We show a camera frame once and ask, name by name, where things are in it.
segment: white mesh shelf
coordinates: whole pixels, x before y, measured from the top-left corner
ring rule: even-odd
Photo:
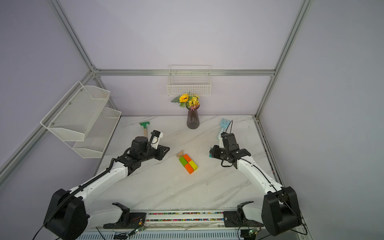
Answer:
[[[62,141],[84,141],[109,99],[110,91],[75,85],[79,89],[53,120],[47,126],[41,122]]]
[[[211,77],[209,66],[195,65],[188,67],[200,66],[203,69],[196,70],[169,70],[169,78],[167,90],[169,96],[180,96],[185,93],[196,94],[198,96],[211,95]],[[181,68],[185,65],[171,65],[171,67]]]
[[[76,142],[72,149],[83,158],[101,158],[120,115],[120,111],[103,108],[85,140]]]

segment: robotic arm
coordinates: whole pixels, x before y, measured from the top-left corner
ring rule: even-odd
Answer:
[[[263,200],[245,202],[238,206],[237,222],[253,220],[263,223],[272,236],[302,224],[296,192],[283,187],[263,171],[246,149],[240,149],[233,133],[223,132],[219,145],[210,154],[213,158],[228,161],[263,193]]]
[[[162,137],[163,133],[153,131],[149,141],[146,137],[135,138],[123,155],[112,158],[104,172],[69,191],[60,189],[55,192],[47,210],[44,226],[63,240],[74,240],[85,230],[96,226],[125,228],[137,215],[138,218],[143,216],[145,219],[145,213],[132,214],[129,208],[118,202],[92,210],[89,205],[110,186],[133,173],[142,162],[152,158],[162,160],[169,151],[169,147],[159,145]]]
[[[145,220],[146,213],[130,213],[130,209],[115,202],[99,209],[89,209],[90,203],[117,181],[129,176],[141,163],[150,159],[162,160],[169,147],[159,145],[163,134],[153,131],[148,141],[137,137],[125,153],[112,158],[108,168],[89,181],[69,191],[60,189],[52,196],[43,226],[63,240],[74,240],[85,230],[104,225],[104,228],[138,228],[138,221]],[[272,236],[276,236],[302,224],[295,191],[283,187],[268,176],[246,149],[240,149],[233,133],[222,133],[220,146],[210,153],[213,158],[228,161],[244,173],[252,184],[263,193],[263,199],[245,202],[238,206],[237,222],[263,223]]]

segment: wall-mounted shelf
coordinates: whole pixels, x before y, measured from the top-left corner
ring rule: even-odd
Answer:
[[[168,95],[173,97],[185,93],[198,96],[211,95],[209,69],[209,65],[170,65],[167,83]]]
[[[83,158],[101,158],[120,116],[120,111],[103,108],[85,140],[76,142],[72,149]]]
[[[46,125],[62,141],[84,141],[109,99],[110,92],[96,86],[80,85],[75,95]]]
[[[77,82],[40,123],[82,158],[101,158],[121,116],[105,107],[109,96],[110,91]]]

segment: yellow-green block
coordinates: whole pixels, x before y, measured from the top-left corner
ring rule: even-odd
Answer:
[[[185,165],[187,165],[187,163],[188,163],[187,160],[184,157],[179,158],[179,161],[181,162],[181,164],[183,164],[183,167]]]
[[[197,169],[197,165],[196,165],[196,163],[195,163],[193,160],[191,160],[191,161],[189,162],[189,165],[191,165],[191,167],[193,168],[193,171],[196,171],[196,169]]]

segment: lavender wall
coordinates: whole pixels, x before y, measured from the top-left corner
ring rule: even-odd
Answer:
[[[98,68],[274,69],[302,0],[62,0]]]
[[[0,165],[87,72],[46,0],[0,2]],[[89,179],[96,159],[82,159],[50,133],[0,191],[2,239],[32,239],[52,194]],[[52,240],[43,229],[37,240]]]
[[[313,1],[261,114],[313,239],[384,239],[384,2]]]
[[[122,115],[187,115],[170,101],[166,76],[103,76],[105,87]],[[270,77],[213,76],[211,95],[199,99],[199,114],[255,114]]]

